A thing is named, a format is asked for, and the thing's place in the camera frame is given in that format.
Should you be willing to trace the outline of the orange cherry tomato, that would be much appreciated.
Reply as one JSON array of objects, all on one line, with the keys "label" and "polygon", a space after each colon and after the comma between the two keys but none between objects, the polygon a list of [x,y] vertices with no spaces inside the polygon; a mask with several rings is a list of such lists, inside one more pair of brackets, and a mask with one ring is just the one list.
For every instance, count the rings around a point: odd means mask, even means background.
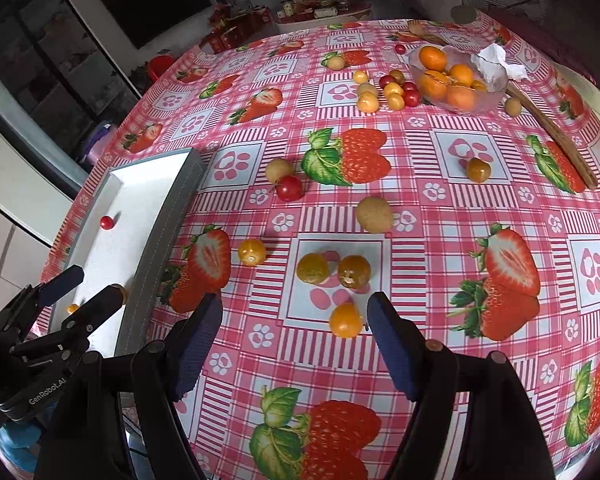
[{"label": "orange cherry tomato", "polygon": [[352,302],[336,307],[329,317],[330,331],[339,338],[350,339],[358,336],[364,326],[363,317]]}]

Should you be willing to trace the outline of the yellow cherry tomato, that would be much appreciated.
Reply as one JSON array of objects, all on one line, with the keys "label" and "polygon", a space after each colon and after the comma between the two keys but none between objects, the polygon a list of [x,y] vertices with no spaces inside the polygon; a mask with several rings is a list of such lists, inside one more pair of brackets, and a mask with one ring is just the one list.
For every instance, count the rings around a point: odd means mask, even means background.
[{"label": "yellow cherry tomato", "polygon": [[265,262],[266,247],[262,240],[250,238],[238,247],[238,258],[245,266],[258,266]]}]

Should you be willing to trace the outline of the dark yellow-green cherry tomato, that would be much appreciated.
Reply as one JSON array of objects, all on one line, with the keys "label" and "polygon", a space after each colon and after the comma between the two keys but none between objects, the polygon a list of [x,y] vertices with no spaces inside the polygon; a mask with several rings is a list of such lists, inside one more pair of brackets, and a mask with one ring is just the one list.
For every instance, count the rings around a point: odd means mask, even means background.
[{"label": "dark yellow-green cherry tomato", "polygon": [[339,261],[337,275],[338,281],[343,287],[359,290],[370,281],[372,268],[363,256],[350,255]]}]

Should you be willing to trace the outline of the large tan longan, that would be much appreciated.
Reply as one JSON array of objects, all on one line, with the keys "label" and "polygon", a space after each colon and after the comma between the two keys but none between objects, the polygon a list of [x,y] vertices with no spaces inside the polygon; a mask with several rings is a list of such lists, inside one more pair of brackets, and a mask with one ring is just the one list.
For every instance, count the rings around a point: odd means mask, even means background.
[{"label": "large tan longan", "polygon": [[381,197],[367,196],[355,208],[356,220],[369,233],[389,232],[393,225],[393,214],[389,203]]}]

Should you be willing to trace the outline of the red cherry tomato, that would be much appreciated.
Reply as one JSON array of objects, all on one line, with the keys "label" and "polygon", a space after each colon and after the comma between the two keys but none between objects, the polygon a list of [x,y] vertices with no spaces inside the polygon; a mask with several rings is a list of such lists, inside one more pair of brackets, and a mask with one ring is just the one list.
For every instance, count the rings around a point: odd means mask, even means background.
[{"label": "red cherry tomato", "polygon": [[283,176],[276,182],[275,193],[280,200],[286,203],[300,200],[304,195],[303,183],[292,174]]},{"label": "red cherry tomato", "polygon": [[114,227],[114,219],[109,216],[102,216],[99,224],[103,230],[111,230]]}]

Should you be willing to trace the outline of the small tan longan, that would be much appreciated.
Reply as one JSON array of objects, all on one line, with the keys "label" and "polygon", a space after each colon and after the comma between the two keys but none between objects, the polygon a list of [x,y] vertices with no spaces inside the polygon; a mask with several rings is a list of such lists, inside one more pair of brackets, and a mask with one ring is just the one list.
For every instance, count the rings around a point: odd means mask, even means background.
[{"label": "small tan longan", "polygon": [[286,159],[274,158],[265,167],[265,177],[268,182],[275,184],[281,178],[292,176],[294,165]]}]

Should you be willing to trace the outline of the amber cherry tomato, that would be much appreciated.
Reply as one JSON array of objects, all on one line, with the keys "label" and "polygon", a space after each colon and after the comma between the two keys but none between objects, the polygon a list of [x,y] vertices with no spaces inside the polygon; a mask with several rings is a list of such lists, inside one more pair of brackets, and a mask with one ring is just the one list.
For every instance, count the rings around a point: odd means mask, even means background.
[{"label": "amber cherry tomato", "polygon": [[483,183],[490,179],[492,168],[488,162],[474,157],[466,164],[466,176],[471,182]]}]

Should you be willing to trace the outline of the red cherry tomato in tray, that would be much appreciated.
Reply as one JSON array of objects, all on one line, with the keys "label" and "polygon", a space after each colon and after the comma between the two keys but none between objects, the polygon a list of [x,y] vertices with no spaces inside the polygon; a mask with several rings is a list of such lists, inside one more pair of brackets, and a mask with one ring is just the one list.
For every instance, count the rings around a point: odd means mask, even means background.
[{"label": "red cherry tomato in tray", "polygon": [[103,230],[111,230],[114,227],[114,219],[109,216],[102,216],[99,224]]}]

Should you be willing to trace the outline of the white grey-rimmed tray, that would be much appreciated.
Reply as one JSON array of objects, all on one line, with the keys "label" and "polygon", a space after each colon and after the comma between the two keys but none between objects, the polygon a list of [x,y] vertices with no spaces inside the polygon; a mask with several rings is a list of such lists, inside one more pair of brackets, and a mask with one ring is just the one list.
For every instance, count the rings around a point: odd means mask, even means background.
[{"label": "white grey-rimmed tray", "polygon": [[[88,336],[90,348],[110,358],[143,347],[166,260],[205,172],[193,148],[107,171],[65,264],[80,266],[84,280],[53,305],[51,333],[68,318],[70,304],[82,306],[118,284],[128,293],[126,303]],[[114,219],[111,230],[100,227],[102,216]]]}]

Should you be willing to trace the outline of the red plastic chair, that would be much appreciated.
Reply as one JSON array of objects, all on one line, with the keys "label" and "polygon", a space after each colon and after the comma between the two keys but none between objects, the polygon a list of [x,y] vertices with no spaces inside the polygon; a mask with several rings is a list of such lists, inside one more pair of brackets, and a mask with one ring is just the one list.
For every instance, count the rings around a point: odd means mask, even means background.
[{"label": "red plastic chair", "polygon": [[152,82],[156,82],[173,64],[175,58],[168,54],[160,54],[151,58],[146,70]]}]

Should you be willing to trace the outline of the long wooden stick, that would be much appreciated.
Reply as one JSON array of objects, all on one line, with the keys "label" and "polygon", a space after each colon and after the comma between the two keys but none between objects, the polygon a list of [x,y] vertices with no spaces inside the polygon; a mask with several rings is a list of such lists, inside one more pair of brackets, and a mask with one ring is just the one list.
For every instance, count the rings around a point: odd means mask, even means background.
[{"label": "long wooden stick", "polygon": [[571,141],[570,137],[563,133],[558,125],[548,118],[542,112],[542,110],[539,109],[539,107],[533,104],[528,96],[519,90],[511,81],[506,84],[506,93],[512,98],[518,99],[521,106],[528,110],[528,112],[535,118],[535,120],[552,138],[552,140],[562,149],[570,162],[573,164],[573,167],[577,169],[577,172],[580,174],[585,186],[589,190],[596,190],[598,187],[598,180],[590,166],[588,166],[588,163],[580,154],[576,144]]}]

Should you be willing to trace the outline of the clear glass fruit bowl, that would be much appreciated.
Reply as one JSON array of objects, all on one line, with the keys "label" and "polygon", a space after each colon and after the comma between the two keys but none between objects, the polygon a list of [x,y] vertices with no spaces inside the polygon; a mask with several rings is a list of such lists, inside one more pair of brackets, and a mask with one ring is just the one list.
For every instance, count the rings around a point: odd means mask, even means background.
[{"label": "clear glass fruit bowl", "polygon": [[444,72],[426,70],[418,59],[420,48],[411,50],[405,59],[425,102],[457,114],[484,114],[494,110],[503,99],[506,73],[501,72],[496,81],[488,84],[471,63],[471,54],[452,46],[437,47],[448,58]]}]

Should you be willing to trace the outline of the tan longan far strawberry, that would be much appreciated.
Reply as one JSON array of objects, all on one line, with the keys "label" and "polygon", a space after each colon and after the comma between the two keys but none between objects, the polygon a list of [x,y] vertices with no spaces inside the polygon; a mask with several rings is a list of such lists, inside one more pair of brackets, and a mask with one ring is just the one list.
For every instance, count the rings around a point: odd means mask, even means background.
[{"label": "tan longan far strawberry", "polygon": [[326,61],[326,67],[330,70],[343,70],[346,66],[346,60],[341,55],[334,55]]}]

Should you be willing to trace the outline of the tangerine on top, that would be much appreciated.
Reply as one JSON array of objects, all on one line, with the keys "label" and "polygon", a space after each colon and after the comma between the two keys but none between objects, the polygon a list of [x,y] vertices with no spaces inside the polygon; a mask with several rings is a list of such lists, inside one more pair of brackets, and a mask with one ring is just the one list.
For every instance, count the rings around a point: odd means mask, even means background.
[{"label": "tangerine on top", "polygon": [[437,72],[444,72],[448,62],[446,53],[433,46],[421,47],[418,52],[418,59],[426,70],[436,70]]}]

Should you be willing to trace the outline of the crumpled white tissue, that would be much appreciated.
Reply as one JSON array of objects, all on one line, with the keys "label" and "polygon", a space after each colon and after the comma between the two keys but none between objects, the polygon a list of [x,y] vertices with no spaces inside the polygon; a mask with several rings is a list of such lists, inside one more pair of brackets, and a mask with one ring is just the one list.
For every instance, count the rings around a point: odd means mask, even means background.
[{"label": "crumpled white tissue", "polygon": [[506,73],[507,78],[513,81],[523,81],[528,78],[526,66],[506,62],[506,51],[499,44],[489,44],[478,53],[472,54],[470,60],[488,84],[496,81],[501,72]]}]

